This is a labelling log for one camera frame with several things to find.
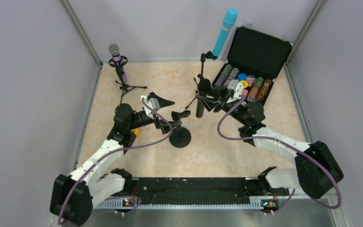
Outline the tripod stand with shock mount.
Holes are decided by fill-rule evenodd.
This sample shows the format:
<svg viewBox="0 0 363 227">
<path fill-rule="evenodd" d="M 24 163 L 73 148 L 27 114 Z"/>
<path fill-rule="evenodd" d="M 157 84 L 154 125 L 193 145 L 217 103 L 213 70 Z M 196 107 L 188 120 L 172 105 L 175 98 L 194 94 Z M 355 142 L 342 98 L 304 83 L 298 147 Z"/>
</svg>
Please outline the tripod stand with shock mount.
<svg viewBox="0 0 363 227">
<path fill-rule="evenodd" d="M 124 66 L 127 63 L 128 63 L 128 58 L 120 54 L 112 56 L 112 58 L 109 60 L 109 65 L 115 68 L 116 74 L 120 80 L 120 81 L 117 80 L 115 81 L 117 84 L 120 85 L 120 90 L 121 90 L 120 104 L 122 104 L 124 96 L 130 91 L 136 88 L 147 89 L 147 86 L 131 86 L 128 84 L 128 79 L 124 68 Z"/>
</svg>

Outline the black round-base mic stand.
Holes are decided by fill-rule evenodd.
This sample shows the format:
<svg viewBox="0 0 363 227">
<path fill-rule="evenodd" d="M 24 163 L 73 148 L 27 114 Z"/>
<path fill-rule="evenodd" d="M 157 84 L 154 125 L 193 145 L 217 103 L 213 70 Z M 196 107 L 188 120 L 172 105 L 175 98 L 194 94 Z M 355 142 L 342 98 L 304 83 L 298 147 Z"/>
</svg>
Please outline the black round-base mic stand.
<svg viewBox="0 0 363 227">
<path fill-rule="evenodd" d="M 169 142 L 176 148 L 184 148 L 191 142 L 191 133 L 187 128 L 182 127 L 181 122 L 182 118 L 187 118 L 190 114 L 190 110 L 184 110 L 183 112 L 171 112 L 173 133 L 169 137 Z"/>
</svg>

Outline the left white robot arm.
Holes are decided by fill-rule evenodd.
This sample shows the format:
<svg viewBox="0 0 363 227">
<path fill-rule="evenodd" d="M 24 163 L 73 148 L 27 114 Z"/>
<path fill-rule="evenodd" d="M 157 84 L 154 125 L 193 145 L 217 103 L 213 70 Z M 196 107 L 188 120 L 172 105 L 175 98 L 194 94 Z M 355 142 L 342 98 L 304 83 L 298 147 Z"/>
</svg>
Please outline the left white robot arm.
<svg viewBox="0 0 363 227">
<path fill-rule="evenodd" d="M 114 126 L 100 148 L 77 169 L 54 180 L 50 213 L 57 216 L 59 226 L 68 222 L 82 226 L 99 203 L 123 191 L 126 177 L 117 173 L 103 175 L 115 160 L 135 149 L 134 129 L 154 124 L 167 138 L 173 133 L 174 126 L 158 110 L 174 105 L 174 101 L 154 92 L 142 95 L 140 101 L 143 108 L 139 112 L 127 103 L 119 104 L 114 110 Z"/>
</svg>

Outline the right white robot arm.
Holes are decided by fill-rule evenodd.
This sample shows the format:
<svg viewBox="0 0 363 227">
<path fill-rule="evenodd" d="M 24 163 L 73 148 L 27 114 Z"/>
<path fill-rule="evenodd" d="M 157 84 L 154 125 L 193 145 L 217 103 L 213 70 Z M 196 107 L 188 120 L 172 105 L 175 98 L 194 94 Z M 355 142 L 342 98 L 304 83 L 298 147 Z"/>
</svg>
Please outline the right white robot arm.
<svg viewBox="0 0 363 227">
<path fill-rule="evenodd" d="M 208 111 L 225 111 L 217 126 L 218 134 L 227 140 L 220 129 L 226 117 L 231 116 L 241 124 L 238 129 L 242 140 L 257 148 L 266 149 L 293 164 L 293 168 L 271 167 L 263 173 L 266 184 L 271 188 L 300 189 L 317 201 L 331 189 L 337 193 L 338 204 L 342 202 L 338 182 L 344 174 L 328 146 L 321 141 L 302 142 L 273 131 L 262 121 L 264 108 L 260 102 L 245 102 L 247 91 L 240 85 L 210 87 L 208 92 L 196 94 L 196 99 Z"/>
</svg>

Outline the black tripod clip stand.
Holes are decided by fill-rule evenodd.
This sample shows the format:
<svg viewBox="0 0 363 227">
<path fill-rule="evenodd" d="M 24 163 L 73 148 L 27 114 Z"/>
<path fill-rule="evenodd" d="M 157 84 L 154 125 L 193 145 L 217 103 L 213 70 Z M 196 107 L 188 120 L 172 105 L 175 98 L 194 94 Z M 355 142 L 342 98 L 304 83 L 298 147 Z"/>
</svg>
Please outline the black tripod clip stand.
<svg viewBox="0 0 363 227">
<path fill-rule="evenodd" d="M 202 53 L 201 57 L 200 57 L 200 61 L 201 61 L 201 70 L 200 70 L 200 74 L 197 75 L 197 78 L 204 78 L 204 63 L 206 61 L 206 59 L 213 59 L 216 60 L 217 56 L 215 56 L 211 51 L 208 51 L 206 53 Z"/>
</svg>

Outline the purple glitter microphone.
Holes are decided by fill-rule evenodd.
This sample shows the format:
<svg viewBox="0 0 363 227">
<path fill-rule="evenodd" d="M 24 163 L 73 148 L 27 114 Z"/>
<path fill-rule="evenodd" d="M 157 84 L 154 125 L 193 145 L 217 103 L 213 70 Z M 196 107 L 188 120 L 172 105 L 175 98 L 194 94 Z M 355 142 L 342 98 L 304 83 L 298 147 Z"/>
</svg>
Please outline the purple glitter microphone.
<svg viewBox="0 0 363 227">
<path fill-rule="evenodd" d="M 110 44 L 108 49 L 112 55 L 112 59 L 109 61 L 109 64 L 115 68 L 121 83 L 127 84 L 128 80 L 124 72 L 124 65 L 128 62 L 127 57 L 120 55 L 120 48 L 117 44 Z"/>
</svg>

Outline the black microphone orange end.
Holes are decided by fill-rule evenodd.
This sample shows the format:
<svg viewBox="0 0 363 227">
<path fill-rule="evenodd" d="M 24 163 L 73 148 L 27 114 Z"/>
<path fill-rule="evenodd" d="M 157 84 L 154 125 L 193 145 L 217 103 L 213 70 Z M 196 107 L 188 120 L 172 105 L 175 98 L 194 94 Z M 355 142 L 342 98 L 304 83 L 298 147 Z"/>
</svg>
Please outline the black microphone orange end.
<svg viewBox="0 0 363 227">
<path fill-rule="evenodd" d="M 211 81 L 209 79 L 200 78 L 197 86 L 198 96 L 207 96 L 209 91 L 211 90 Z M 197 98 L 197 107 L 196 107 L 196 117 L 202 118 L 204 113 L 204 105 Z"/>
</svg>

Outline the light blue microphone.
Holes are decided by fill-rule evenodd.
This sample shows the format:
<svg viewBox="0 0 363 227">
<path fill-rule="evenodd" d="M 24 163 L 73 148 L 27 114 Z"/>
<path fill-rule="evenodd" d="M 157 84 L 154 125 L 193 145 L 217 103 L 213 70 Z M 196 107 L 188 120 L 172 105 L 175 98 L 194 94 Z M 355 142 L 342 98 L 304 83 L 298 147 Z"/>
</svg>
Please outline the light blue microphone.
<svg viewBox="0 0 363 227">
<path fill-rule="evenodd" d="M 222 51 L 222 48 L 227 40 L 227 37 L 233 28 L 238 17 L 238 10 L 235 8 L 229 8 L 223 18 L 222 26 L 219 35 L 216 39 L 212 54 L 214 59 L 217 59 Z"/>
</svg>

